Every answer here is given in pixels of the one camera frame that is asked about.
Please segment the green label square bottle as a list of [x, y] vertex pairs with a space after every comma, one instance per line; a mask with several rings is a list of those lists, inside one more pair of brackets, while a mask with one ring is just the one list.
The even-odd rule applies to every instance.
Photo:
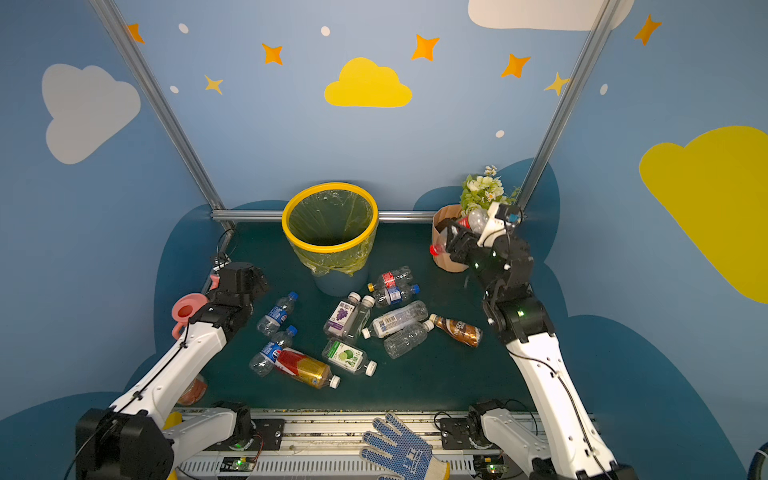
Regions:
[[372, 377], [377, 369], [377, 363], [365, 351], [339, 339], [330, 339], [322, 356], [330, 364], [355, 375]]

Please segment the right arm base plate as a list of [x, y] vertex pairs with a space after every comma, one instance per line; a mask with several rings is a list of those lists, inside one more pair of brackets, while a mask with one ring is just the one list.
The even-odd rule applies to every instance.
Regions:
[[471, 435], [466, 417], [442, 417], [437, 420], [442, 448], [444, 450], [481, 450], [486, 445], [478, 443]]

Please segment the purple grape label bottle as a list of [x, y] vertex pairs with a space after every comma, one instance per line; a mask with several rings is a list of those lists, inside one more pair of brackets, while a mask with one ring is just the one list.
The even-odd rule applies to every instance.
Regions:
[[324, 324], [323, 331], [327, 337], [342, 338], [349, 332], [360, 302], [361, 296], [357, 292], [350, 292], [346, 299], [339, 302]]

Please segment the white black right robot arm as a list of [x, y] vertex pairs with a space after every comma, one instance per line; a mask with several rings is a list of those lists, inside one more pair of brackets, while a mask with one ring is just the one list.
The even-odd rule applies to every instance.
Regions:
[[592, 423], [570, 378], [555, 327], [535, 296], [534, 259], [508, 221], [477, 234], [454, 220], [438, 228], [438, 246], [473, 272], [489, 325], [519, 369], [544, 434], [517, 421], [499, 401], [476, 405], [471, 416], [482, 440], [499, 447], [530, 479], [634, 479]]

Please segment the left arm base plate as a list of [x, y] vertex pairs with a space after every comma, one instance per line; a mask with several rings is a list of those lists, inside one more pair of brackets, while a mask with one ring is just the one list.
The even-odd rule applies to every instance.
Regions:
[[240, 442], [227, 439], [207, 448], [207, 451], [277, 451], [282, 444], [285, 420], [281, 418], [253, 418], [251, 436]]

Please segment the clear slim white cap bottle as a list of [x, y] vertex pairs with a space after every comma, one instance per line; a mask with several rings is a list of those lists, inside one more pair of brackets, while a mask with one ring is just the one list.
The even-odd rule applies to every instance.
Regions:
[[342, 339], [349, 344], [355, 344], [362, 329], [366, 326], [371, 310], [375, 306], [375, 300], [372, 296], [366, 295], [362, 298], [360, 304], [355, 309], [354, 317], [345, 326]]

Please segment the white label large clear bottle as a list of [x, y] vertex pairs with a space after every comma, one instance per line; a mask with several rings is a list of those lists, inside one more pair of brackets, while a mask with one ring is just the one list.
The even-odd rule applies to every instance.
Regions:
[[386, 338], [401, 331], [413, 322], [422, 322], [429, 316], [426, 305], [418, 300], [405, 307], [392, 310], [375, 318], [370, 324], [361, 330], [364, 339]]

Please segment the red label clear bottle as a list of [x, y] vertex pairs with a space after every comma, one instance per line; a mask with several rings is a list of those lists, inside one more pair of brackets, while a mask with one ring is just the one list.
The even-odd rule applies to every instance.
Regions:
[[437, 257], [446, 252], [450, 238], [454, 238], [460, 231], [460, 228], [466, 228], [476, 234], [480, 234], [488, 221], [487, 211], [482, 208], [476, 208], [468, 214], [456, 217], [445, 218], [437, 224], [438, 236], [430, 246], [430, 253]]

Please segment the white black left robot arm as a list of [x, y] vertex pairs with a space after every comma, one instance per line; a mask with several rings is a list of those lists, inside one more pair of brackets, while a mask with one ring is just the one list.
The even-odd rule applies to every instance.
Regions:
[[221, 267], [218, 277], [206, 303], [147, 374], [108, 408], [91, 409], [79, 419], [66, 478], [166, 479], [216, 443], [244, 446], [253, 439], [250, 409], [237, 402], [165, 426], [185, 390], [247, 324], [254, 302], [268, 290], [263, 272], [247, 262]]

